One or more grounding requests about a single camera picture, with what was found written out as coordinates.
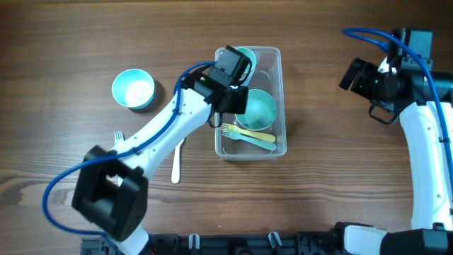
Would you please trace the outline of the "yellow plastic fork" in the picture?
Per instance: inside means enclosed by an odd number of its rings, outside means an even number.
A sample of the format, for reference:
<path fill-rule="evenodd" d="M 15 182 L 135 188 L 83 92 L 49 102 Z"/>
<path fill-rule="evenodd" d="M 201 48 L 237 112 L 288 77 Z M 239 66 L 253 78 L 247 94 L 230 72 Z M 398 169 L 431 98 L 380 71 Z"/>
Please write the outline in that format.
<path fill-rule="evenodd" d="M 256 138 L 256 139 L 259 139 L 259 140 L 263 140 L 263 141 L 266 141 L 266 142 L 275 142 L 276 141 L 276 138 L 275 138 L 274 135 L 267 134 L 267 133 L 264 133 L 264 132 L 256 132 L 256 131 L 246 130 L 246 129 L 243 129 L 243 128 L 239 128 L 238 126 L 233 125 L 233 124 L 222 123 L 220 128 L 223 131 L 226 131 L 226 130 L 237 131 L 237 132 L 239 132 L 242 135 L 253 137 L 253 138 Z"/>

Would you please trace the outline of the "green plastic bowl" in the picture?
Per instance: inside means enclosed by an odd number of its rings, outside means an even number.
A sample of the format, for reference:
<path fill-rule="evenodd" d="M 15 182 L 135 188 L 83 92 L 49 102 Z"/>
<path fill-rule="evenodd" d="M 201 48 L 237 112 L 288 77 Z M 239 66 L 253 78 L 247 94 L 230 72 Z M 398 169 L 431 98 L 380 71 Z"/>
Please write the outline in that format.
<path fill-rule="evenodd" d="M 275 99 L 260 89 L 248 91 L 246 112 L 235 115 L 238 123 L 247 130 L 261 131 L 270 127 L 277 118 Z"/>

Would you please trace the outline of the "green plastic fork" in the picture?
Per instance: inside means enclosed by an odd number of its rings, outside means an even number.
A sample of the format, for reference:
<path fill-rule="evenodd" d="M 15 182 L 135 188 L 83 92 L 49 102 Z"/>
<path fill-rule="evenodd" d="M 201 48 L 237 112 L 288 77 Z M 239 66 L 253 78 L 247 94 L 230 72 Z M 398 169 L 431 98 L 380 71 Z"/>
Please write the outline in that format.
<path fill-rule="evenodd" d="M 274 151 L 277 148 L 277 146 L 272 142 L 259 140 L 259 139 L 253 138 L 253 137 L 247 137 L 245 135 L 240 134 L 238 131 L 234 131 L 234 130 L 224 130 L 224 131 L 222 131 L 222 135 L 225 137 L 228 137 L 229 139 L 232 139 L 232 140 L 242 140 L 242 141 L 251 143 L 252 145 L 261 147 L 261 148 L 269 150 L 269 151 Z"/>

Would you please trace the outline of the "pink plastic spoon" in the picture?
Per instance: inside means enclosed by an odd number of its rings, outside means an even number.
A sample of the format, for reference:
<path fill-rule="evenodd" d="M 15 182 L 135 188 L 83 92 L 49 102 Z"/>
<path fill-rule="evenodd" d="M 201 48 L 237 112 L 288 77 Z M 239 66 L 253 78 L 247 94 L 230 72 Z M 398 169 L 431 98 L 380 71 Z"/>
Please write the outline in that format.
<path fill-rule="evenodd" d="M 171 182 L 173 184 L 180 183 L 180 174 L 181 174 L 181 152 L 182 147 L 185 142 L 185 139 L 181 140 L 178 145 L 175 147 L 174 156 L 173 156 L 173 166 L 171 171 Z"/>

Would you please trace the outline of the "blue plastic bowl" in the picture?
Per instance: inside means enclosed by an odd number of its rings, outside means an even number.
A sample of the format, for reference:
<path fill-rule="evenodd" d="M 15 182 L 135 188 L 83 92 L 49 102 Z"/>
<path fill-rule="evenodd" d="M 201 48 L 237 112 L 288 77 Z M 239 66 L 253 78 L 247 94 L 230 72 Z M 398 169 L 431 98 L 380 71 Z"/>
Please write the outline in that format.
<path fill-rule="evenodd" d="M 154 79 L 142 69 L 121 72 L 111 87 L 115 101 L 132 110 L 146 108 L 152 102 L 155 90 Z"/>

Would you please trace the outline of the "light blue plastic fork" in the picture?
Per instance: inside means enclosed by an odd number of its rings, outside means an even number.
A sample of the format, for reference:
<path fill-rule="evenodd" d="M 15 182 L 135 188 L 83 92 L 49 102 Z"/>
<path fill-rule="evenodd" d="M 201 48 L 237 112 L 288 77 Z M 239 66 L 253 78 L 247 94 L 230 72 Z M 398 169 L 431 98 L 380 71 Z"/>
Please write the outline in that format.
<path fill-rule="evenodd" d="M 120 145 L 125 141 L 124 133 L 121 130 L 116 130 L 114 132 L 114 143 L 115 145 Z"/>

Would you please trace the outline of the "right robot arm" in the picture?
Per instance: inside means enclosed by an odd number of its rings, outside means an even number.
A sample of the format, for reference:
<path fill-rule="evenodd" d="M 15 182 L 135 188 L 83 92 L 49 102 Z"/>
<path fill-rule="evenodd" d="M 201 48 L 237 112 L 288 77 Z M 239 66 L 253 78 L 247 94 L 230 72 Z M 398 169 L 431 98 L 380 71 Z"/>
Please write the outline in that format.
<path fill-rule="evenodd" d="M 339 86 L 366 98 L 399 121 L 408 145 L 413 184 L 411 229 L 387 232 L 338 223 L 335 249 L 350 254 L 452 253 L 452 74 L 434 72 L 432 31 L 345 28 L 343 34 L 376 45 L 376 66 L 354 59 Z"/>

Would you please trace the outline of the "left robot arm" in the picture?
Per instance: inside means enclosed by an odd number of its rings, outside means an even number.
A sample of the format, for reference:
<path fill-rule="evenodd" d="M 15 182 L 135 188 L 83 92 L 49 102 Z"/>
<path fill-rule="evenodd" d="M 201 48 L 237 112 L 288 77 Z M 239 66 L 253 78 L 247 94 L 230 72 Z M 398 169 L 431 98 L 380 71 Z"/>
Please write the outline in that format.
<path fill-rule="evenodd" d="M 226 46 L 217 61 L 196 64 L 178 79 L 171 102 L 139 132 L 111 150 L 90 149 L 72 206 L 124 254 L 142 254 L 148 182 L 176 145 L 215 114 L 244 113 L 252 61 Z"/>

